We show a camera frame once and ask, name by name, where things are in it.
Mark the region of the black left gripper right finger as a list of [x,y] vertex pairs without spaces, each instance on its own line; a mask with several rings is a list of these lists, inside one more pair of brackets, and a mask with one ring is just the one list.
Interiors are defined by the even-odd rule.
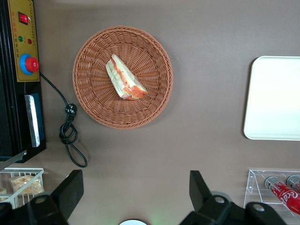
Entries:
[[244,210],[226,194],[211,192],[199,171],[191,171],[189,196],[194,207],[182,225],[243,225]]

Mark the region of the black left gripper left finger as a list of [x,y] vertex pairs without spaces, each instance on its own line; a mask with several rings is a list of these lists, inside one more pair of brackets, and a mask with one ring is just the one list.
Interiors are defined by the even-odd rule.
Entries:
[[51,194],[38,195],[27,206],[31,225],[67,225],[84,193],[83,171],[73,170]]

